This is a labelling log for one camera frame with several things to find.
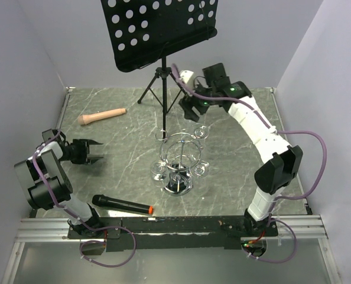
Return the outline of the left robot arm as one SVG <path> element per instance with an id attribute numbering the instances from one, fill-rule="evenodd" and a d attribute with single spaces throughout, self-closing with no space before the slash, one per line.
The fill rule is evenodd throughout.
<path id="1" fill-rule="evenodd" d="M 61 162 L 92 165 L 103 157 L 90 154 L 90 146 L 101 143 L 85 138 L 68 142 L 66 135 L 57 129 L 42 132 L 42 138 L 32 156 L 14 165 L 26 200 L 32 209 L 63 211 L 70 228 L 80 236 L 100 236 L 103 223 L 99 214 L 73 193 Z"/>

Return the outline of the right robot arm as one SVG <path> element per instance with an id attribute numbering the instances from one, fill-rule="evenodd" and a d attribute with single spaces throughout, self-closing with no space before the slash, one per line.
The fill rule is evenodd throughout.
<path id="1" fill-rule="evenodd" d="M 232 83 L 224 65 L 217 63 L 203 69 L 206 86 L 195 84 L 194 73 L 179 71 L 172 64 L 176 82 L 187 92 L 179 101 L 184 118 L 198 122 L 210 106 L 222 107 L 245 131 L 263 162 L 255 172 L 255 195 L 244 213 L 243 226 L 249 235 L 258 235 L 286 186 L 296 177 L 303 151 L 282 138 L 265 118 L 249 88 L 241 81 Z"/>

